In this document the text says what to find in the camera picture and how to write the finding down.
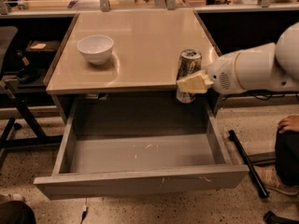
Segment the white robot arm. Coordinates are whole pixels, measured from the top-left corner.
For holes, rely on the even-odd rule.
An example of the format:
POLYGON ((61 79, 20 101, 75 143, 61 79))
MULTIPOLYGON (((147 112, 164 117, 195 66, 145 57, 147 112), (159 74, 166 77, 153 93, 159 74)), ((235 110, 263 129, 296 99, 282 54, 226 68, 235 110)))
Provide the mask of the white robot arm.
POLYGON ((276 43, 224 54, 206 69, 180 78, 181 92, 220 94, 246 91, 299 91, 299 22, 276 43))

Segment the person's hand on knee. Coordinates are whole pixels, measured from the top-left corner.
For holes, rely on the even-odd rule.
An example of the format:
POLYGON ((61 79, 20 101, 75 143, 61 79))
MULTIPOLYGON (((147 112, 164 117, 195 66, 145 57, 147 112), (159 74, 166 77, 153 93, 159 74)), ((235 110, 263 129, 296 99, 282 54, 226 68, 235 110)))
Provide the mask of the person's hand on knee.
POLYGON ((288 131, 299 132, 299 116, 288 116, 278 122, 278 131, 280 133, 285 133, 288 131))

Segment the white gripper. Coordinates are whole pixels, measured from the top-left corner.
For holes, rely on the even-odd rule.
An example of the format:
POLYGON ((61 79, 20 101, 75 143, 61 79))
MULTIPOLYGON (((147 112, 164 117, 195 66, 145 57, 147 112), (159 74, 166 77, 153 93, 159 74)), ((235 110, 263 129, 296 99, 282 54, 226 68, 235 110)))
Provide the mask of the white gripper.
POLYGON ((187 93, 206 93, 209 88, 220 94, 239 93, 235 76, 237 52, 231 52, 217 58, 205 70, 197 71, 177 81, 178 89, 187 93))

